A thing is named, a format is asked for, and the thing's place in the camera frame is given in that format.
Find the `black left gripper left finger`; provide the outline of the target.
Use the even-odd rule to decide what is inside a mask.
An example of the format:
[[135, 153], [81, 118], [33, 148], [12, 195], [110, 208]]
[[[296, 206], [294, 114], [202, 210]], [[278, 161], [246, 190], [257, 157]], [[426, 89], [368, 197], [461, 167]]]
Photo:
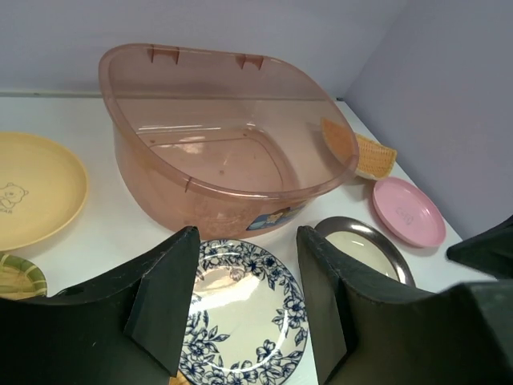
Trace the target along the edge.
[[1, 301], [4, 384], [166, 384], [176, 376], [199, 261], [186, 227], [51, 297]]

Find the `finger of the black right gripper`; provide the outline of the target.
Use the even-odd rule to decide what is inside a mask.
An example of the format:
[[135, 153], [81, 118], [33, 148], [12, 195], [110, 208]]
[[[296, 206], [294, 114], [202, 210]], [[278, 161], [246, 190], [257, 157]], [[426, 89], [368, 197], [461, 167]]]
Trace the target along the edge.
[[474, 237], [452, 245], [446, 251], [450, 261], [489, 274], [512, 279], [512, 217]]

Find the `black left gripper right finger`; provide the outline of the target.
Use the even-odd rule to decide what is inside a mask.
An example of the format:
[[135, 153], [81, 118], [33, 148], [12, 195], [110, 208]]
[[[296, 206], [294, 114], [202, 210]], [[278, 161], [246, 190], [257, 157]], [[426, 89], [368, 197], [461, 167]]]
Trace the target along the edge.
[[297, 231], [297, 256], [321, 384], [509, 384], [512, 283], [406, 286]]

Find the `orange boat-shaped woven plate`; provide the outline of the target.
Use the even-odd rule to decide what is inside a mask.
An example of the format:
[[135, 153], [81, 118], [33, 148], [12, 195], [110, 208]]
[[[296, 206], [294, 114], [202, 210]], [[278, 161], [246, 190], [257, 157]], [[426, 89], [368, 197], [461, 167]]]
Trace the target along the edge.
[[191, 385], [187, 378], [178, 371], [175, 377], [169, 379], [169, 385]]

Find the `brown rimmed cream plate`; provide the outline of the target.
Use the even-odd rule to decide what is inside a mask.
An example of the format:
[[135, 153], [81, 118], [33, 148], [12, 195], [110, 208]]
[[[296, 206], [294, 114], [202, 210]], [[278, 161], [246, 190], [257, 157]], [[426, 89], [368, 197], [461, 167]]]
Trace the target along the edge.
[[343, 253], [395, 281], [416, 286], [405, 258], [374, 227], [351, 217], [329, 217], [314, 228]]

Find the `pink round plate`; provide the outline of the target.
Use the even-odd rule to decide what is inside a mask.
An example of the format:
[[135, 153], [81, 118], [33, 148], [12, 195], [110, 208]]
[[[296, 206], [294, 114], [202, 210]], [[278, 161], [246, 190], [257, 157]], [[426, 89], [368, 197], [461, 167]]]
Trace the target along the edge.
[[436, 248], [446, 239], [446, 225], [432, 200], [413, 184], [387, 177], [374, 185], [372, 202], [384, 225], [418, 248]]

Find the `blue floral white plate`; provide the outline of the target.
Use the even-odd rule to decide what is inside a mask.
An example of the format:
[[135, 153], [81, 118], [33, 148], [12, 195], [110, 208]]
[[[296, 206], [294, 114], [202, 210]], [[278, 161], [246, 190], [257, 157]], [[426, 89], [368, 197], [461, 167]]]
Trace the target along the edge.
[[179, 370], [188, 384], [283, 384], [308, 340], [304, 295], [269, 251], [204, 241]]

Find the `green bamboo-pattern fan plate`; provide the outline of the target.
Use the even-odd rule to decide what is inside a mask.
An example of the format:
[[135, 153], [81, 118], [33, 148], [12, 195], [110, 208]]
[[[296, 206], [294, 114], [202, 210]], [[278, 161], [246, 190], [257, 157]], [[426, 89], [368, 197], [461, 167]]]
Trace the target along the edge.
[[23, 300], [47, 295], [44, 273], [31, 261], [8, 253], [1, 253], [1, 297]]

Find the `orange woven fan-shaped plate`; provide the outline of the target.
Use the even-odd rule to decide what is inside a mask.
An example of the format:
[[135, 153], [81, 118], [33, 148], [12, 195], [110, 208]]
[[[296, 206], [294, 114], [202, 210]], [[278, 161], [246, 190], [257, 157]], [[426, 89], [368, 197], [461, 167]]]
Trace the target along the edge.
[[398, 152], [366, 136], [356, 134], [359, 160], [356, 173], [369, 180], [387, 178], [395, 165]]

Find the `yellow round bear plate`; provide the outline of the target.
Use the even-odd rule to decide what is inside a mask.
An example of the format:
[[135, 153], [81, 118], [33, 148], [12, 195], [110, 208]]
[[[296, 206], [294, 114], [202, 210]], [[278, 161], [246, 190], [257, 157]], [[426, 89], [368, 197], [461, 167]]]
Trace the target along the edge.
[[1, 133], [1, 250], [33, 245], [69, 225], [87, 200], [81, 160], [52, 140]]

